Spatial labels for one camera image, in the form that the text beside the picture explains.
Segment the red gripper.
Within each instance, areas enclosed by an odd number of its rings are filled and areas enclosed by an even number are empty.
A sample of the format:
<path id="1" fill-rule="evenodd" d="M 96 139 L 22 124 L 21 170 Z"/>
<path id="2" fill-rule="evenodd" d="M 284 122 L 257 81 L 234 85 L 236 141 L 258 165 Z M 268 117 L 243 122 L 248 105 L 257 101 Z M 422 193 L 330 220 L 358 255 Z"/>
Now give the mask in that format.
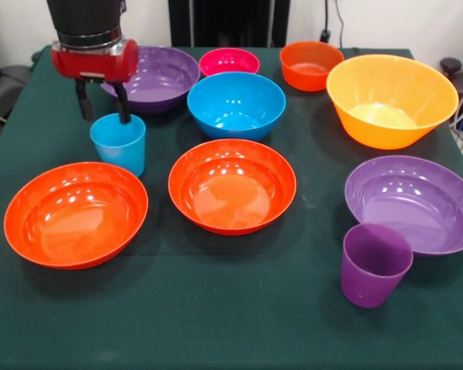
<path id="1" fill-rule="evenodd" d="M 96 50 L 66 49 L 59 41 L 54 41 L 51 55 L 57 71 L 62 76 L 75 79 L 76 96 L 86 121 L 95 120 L 86 92 L 86 84 L 93 79 L 115 82 L 113 89 L 117 95 L 120 121 L 122 124 L 131 121 L 127 91 L 122 82 L 128 82 L 137 71 L 139 52 L 133 39 L 121 39 L 111 47 Z"/>

